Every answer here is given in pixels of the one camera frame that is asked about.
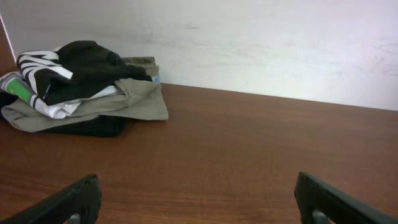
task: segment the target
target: brown wooden surface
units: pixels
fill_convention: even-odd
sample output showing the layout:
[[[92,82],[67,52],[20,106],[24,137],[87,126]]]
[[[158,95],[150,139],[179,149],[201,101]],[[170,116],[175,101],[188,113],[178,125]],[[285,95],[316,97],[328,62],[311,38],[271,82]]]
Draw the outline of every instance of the brown wooden surface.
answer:
[[[6,32],[0,18],[0,77],[8,72],[16,71],[14,57],[8,44]]]
[[[0,219],[89,173],[97,223],[300,223],[307,171],[398,218],[398,112],[164,85],[170,120],[116,138],[0,124]]]

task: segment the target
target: brown wooden panel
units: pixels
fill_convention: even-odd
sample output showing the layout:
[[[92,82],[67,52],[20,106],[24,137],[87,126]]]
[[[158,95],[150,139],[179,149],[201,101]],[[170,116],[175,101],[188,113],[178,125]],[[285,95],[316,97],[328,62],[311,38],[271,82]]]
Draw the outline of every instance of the brown wooden panel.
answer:
[[[300,223],[307,171],[398,218],[398,112],[164,85],[165,122],[116,138],[0,124],[0,218],[89,173],[97,223]]]
[[[7,41],[6,31],[0,21],[0,77],[8,72],[16,71],[14,57]]]

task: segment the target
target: wall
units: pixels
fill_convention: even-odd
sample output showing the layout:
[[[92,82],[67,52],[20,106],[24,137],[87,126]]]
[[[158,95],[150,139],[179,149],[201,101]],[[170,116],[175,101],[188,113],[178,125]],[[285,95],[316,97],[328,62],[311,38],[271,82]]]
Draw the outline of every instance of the wall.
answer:
[[[1,0],[16,54],[92,39],[165,83],[398,110],[396,0]]]

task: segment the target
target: black fabric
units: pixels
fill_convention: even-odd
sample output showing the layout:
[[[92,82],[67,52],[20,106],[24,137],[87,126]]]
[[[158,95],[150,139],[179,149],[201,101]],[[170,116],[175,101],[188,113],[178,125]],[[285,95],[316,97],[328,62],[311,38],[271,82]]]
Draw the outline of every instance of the black fabric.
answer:
[[[15,102],[17,99],[18,96],[16,95],[0,92],[0,110],[3,106],[8,106],[11,103]],[[0,113],[0,120],[5,120],[2,116],[2,113]]]
[[[126,65],[116,53],[90,40],[75,41],[63,46],[58,52],[63,68],[73,72],[69,82],[52,79],[45,96],[48,105],[89,98],[114,81],[122,78],[152,81],[142,67]]]
[[[76,134],[95,137],[115,137],[121,134],[127,122],[127,118],[116,116],[99,116],[98,118],[89,121],[58,126],[40,132]]]

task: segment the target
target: tabletop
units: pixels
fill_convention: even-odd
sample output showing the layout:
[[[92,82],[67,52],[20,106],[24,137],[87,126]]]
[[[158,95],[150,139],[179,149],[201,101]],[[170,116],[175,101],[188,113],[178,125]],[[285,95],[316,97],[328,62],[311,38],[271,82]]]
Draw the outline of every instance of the tabletop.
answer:
[[[122,135],[0,123],[0,220],[97,174],[97,223],[300,223],[300,171],[398,218],[398,112],[162,84]]]

